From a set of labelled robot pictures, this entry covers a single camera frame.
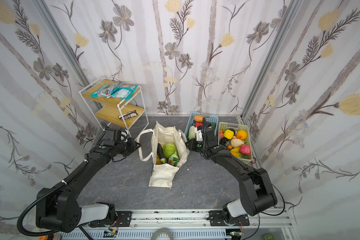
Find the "green snack packet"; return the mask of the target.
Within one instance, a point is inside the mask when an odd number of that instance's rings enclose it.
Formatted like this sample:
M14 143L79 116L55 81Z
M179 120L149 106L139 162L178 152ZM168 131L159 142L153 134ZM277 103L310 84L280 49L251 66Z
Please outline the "green snack packet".
M170 157L168 158L168 164L173 167L177 167L180 161L180 157L177 151L175 151Z

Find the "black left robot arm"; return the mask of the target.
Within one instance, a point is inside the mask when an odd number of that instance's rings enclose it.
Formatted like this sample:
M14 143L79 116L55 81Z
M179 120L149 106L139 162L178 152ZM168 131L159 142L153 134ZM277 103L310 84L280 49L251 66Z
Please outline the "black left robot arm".
M141 144L125 130L107 128L93 148L85 154L83 162L65 179L52 188L43 188L37 198L20 214L18 231L29 237L70 233L85 225L114 226L124 219L114 204L96 203L80 206L77 198L90 180L116 156L123 159L141 148Z

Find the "cream canvas grocery bag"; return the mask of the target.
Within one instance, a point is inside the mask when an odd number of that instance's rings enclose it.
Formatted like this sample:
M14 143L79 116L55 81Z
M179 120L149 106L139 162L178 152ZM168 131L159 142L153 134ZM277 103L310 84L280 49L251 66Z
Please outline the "cream canvas grocery bag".
M148 143L141 143L140 138L144 134L151 133ZM142 162L152 161L153 170L149 186L157 188L171 188L176 173L187 162L190 153L186 146L186 135L176 127L164 127L156 123L153 129L142 131L136 138L136 142L142 147L148 145L150 154L143 156L143 150L139 148L139 157Z

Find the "green cabbage toy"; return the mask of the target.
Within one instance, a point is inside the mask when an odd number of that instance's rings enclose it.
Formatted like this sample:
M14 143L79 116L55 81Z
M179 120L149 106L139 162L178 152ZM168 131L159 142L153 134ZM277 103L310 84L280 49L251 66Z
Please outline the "green cabbage toy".
M167 143L163 147L163 153L166 159L169 159L174 153L177 152L177 147L174 143Z

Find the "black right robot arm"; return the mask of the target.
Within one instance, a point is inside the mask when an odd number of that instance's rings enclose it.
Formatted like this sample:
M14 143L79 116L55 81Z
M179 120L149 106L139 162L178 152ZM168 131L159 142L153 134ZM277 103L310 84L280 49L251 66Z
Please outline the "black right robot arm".
M224 205L222 219L226 225L234 225L241 217L259 216L278 203L277 187L272 184L268 172L246 165L224 145L218 144L212 124L202 117L203 126L197 128L196 135L201 138L189 140L187 148L199 152L205 160L226 169L239 183L240 197Z

